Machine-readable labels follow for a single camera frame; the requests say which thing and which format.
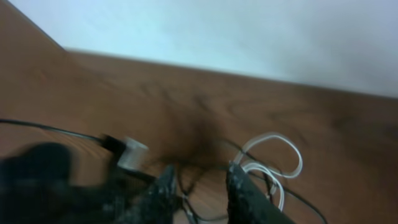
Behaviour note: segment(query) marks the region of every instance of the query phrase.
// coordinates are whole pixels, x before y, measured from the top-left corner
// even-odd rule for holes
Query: white cable
[[[284,209],[284,203],[285,203],[285,192],[284,192],[284,188],[282,186],[282,184],[279,182],[279,180],[272,175],[272,172],[270,169],[267,169],[266,167],[264,167],[262,164],[258,163],[258,162],[249,162],[246,165],[242,166],[243,171],[245,172],[249,172],[251,170],[258,170],[261,171],[265,174],[267,174],[268,176],[271,177],[272,181],[274,184],[278,185],[279,190],[280,190],[280,197],[279,197],[279,205],[278,208],[280,211],[283,211]]]
[[[280,190],[278,208],[279,208],[279,210],[283,211],[284,203],[285,203],[285,192],[284,192],[284,188],[283,188],[282,184],[274,176],[274,174],[278,175],[280,177],[285,177],[285,178],[295,178],[301,173],[301,171],[303,169],[303,158],[301,156],[299,149],[297,149],[297,147],[294,145],[294,143],[291,140],[289,140],[287,137],[285,137],[279,133],[265,133],[265,134],[262,134],[260,136],[250,139],[243,146],[242,152],[239,152],[236,155],[234,162],[239,164],[243,158],[243,155],[245,153],[247,153],[248,150],[250,150],[253,146],[255,146],[257,144],[267,141],[267,140],[270,140],[270,139],[280,139],[280,140],[286,142],[297,153],[298,165],[293,172],[290,172],[288,174],[281,174],[277,169],[272,168],[272,167],[267,167],[264,164],[261,164],[260,162],[255,162],[255,161],[247,161],[244,164],[242,164],[241,167],[242,167],[243,171],[245,171],[245,172],[249,172],[251,170],[258,170],[258,171],[265,173],[269,177],[271,177],[274,184],[272,185],[272,188],[270,189],[270,193],[274,194],[276,192],[276,185],[278,185],[279,190]]]
[[[285,177],[285,178],[297,177],[303,169],[303,158],[301,156],[301,153],[291,140],[289,140],[287,137],[285,137],[279,133],[265,133],[265,134],[262,134],[262,135],[259,135],[257,137],[250,139],[243,146],[243,148],[242,148],[243,152],[240,152],[240,153],[238,153],[238,155],[236,155],[234,162],[239,164],[243,158],[244,153],[248,152],[248,150],[250,150],[253,146],[255,146],[263,141],[270,140],[270,139],[280,139],[280,140],[286,142],[292,149],[294,149],[294,151],[297,153],[297,156],[298,156],[298,165],[293,172],[290,172],[288,174],[281,174],[277,169],[272,168],[272,167],[266,167],[266,168],[269,169],[273,174],[281,176],[281,177]]]

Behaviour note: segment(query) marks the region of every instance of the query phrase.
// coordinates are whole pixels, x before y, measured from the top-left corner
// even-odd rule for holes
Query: tangled cable
[[[257,161],[247,161],[241,164],[242,169],[245,172],[249,172],[252,170],[258,170],[264,173],[265,175],[268,175],[271,179],[272,182],[274,183],[272,185],[271,194],[274,194],[276,192],[276,187],[279,188],[280,190],[280,199],[279,199],[279,210],[283,211],[284,209],[284,203],[285,203],[285,192],[282,184],[279,182],[279,180],[276,178],[276,176],[284,177],[284,178],[295,178],[298,175],[300,175],[302,169],[303,169],[303,158],[301,156],[301,153],[299,149],[295,146],[295,144],[289,140],[287,137],[279,134],[279,133],[265,133],[259,136],[256,136],[249,140],[242,148],[242,151],[236,155],[234,162],[239,164],[243,158],[243,155],[245,155],[250,149],[252,149],[255,145],[262,143],[264,141],[270,140],[270,139],[280,139],[284,142],[286,142],[294,151],[297,153],[298,156],[298,165],[296,169],[293,172],[290,172],[288,174],[283,174],[279,172],[277,169],[273,167],[267,167],[264,164],[261,164],[260,162]]]

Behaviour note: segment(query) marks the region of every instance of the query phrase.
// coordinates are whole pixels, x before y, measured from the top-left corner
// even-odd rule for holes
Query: wood grain
[[[223,136],[240,145],[268,131],[291,138],[302,152],[304,170],[284,183],[316,205],[330,223],[398,222],[397,100],[68,53],[6,2],[0,2],[0,23],[1,117],[92,135],[129,136],[148,145],[149,158],[156,158],[173,137],[165,107],[181,117],[204,111]],[[60,141],[76,149],[75,184],[103,179],[109,154],[102,149],[59,134],[0,127],[3,156],[37,141]],[[184,139],[176,141],[183,144]],[[226,161],[233,154],[226,151]],[[294,153],[277,141],[253,154],[283,170],[296,163]],[[192,197],[204,214],[226,211],[220,180],[222,174],[209,175]],[[297,223],[320,223],[293,198],[286,201],[286,213]]]

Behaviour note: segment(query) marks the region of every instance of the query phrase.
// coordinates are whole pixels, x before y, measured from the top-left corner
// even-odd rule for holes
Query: white wall
[[[10,1],[68,49],[398,97],[395,0]]]

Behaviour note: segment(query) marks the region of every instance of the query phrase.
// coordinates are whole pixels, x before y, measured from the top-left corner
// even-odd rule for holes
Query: black cable
[[[37,123],[32,123],[32,122],[27,122],[27,121],[19,121],[19,120],[14,120],[14,119],[0,119],[0,123],[40,128],[40,129],[47,130],[47,131],[55,131],[55,132],[62,133],[62,134],[68,134],[68,135],[76,136],[79,138],[84,138],[84,139],[89,139],[89,140],[96,141],[96,142],[101,142],[100,138],[97,138],[94,136],[89,136],[87,134],[80,134],[80,133],[76,133],[73,131],[67,131],[64,129],[55,128],[55,127],[51,127],[51,126],[47,126],[47,125],[43,125],[43,124],[37,124]]]

